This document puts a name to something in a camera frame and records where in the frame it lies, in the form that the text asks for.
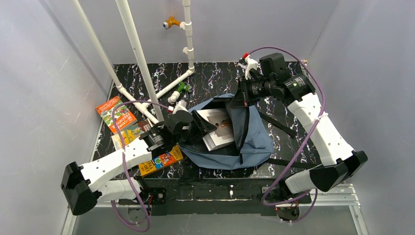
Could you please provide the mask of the white photo cover book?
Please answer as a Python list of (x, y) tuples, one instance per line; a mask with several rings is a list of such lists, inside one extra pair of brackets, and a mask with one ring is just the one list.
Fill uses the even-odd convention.
[(197, 110), (197, 113), (216, 129), (203, 137), (208, 151), (234, 143), (232, 121), (225, 108)]

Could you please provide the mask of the blue backpack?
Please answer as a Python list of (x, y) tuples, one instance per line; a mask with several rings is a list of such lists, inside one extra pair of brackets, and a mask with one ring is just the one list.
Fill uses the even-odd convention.
[(207, 136), (217, 137), (230, 132), (230, 142), (222, 147), (208, 149), (204, 140), (189, 141), (179, 145), (181, 151), (197, 166), (208, 169), (235, 170), (263, 163), (287, 166), (288, 161), (271, 158), (273, 140), (264, 127), (261, 113), (254, 106), (232, 109), (230, 100), (233, 97), (233, 94), (219, 95), (190, 108), (198, 114), (223, 108), (232, 122), (231, 126), (219, 127)]

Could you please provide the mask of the dark sunset cover book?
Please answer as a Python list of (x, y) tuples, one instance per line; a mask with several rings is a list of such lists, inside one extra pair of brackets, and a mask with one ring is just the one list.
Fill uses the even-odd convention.
[(138, 122), (138, 127), (141, 131), (147, 132), (153, 127), (153, 124), (148, 119), (145, 119)]

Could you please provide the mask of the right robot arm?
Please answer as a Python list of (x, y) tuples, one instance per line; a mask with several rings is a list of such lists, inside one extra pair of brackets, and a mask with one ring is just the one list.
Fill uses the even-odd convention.
[(231, 107), (248, 107), (272, 96), (297, 118), (316, 147), (321, 164), (279, 181), (287, 196), (318, 189), (327, 192), (351, 178), (367, 161), (364, 151), (356, 151), (335, 128), (326, 112), (321, 112), (316, 89), (303, 73), (292, 75), (284, 56), (273, 53), (256, 61), (248, 53), (240, 59), (245, 75), (239, 79)]

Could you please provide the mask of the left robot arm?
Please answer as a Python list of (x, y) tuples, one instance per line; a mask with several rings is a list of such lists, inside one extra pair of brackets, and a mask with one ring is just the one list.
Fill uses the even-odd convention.
[(66, 165), (60, 184), (73, 215), (82, 215), (98, 203), (138, 199), (144, 188), (134, 178), (114, 180), (122, 172), (168, 153), (182, 143), (200, 141), (217, 127), (196, 111), (179, 110), (155, 124), (125, 147), (93, 162)]

